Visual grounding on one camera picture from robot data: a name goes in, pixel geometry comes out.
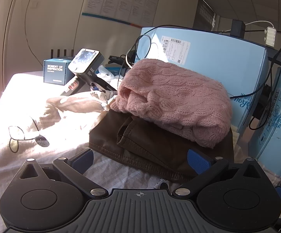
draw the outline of silver screw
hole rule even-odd
[[[185,195],[188,195],[190,193],[190,190],[189,189],[186,189],[186,188],[178,188],[176,191],[175,191],[176,194],[180,195],[180,196],[185,196]]]
[[[95,196],[100,196],[100,195],[103,195],[106,193],[106,191],[102,188],[94,188],[91,190],[90,192],[92,195],[95,195]]]

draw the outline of wall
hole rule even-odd
[[[232,24],[232,19],[220,17],[217,31],[227,31],[227,30],[231,29],[231,24]],[[261,27],[261,26],[255,25],[255,24],[250,24],[250,25],[246,26],[246,30],[264,30],[264,29],[265,29],[265,27]],[[245,32],[244,39],[264,45],[265,44],[264,37],[265,37],[264,32]],[[281,34],[277,33],[276,38],[275,38],[274,49],[279,50],[280,48],[281,48]],[[277,65],[277,64],[273,65],[273,70],[272,70],[273,81],[274,81],[278,67],[279,67],[279,65]],[[266,84],[270,85],[270,78],[268,79]]]
[[[178,24],[193,26],[198,0],[159,0],[154,26]],[[4,85],[15,73],[42,69],[51,49],[97,49],[105,59],[125,54],[140,34],[140,29],[100,18],[82,16],[87,0],[16,0],[10,24]],[[37,57],[33,56],[28,44]]]

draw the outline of pink knitted sweater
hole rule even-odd
[[[230,130],[232,107],[223,85],[194,71],[144,59],[124,77],[111,108],[213,148]]]

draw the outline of small teal box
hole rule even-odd
[[[50,59],[44,60],[44,82],[64,86],[75,75],[68,69],[71,60]]]

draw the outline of blue gripper pad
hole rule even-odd
[[[211,162],[208,159],[205,159],[205,157],[191,149],[188,150],[187,160],[189,166],[191,166],[197,174],[201,174],[211,167]]]

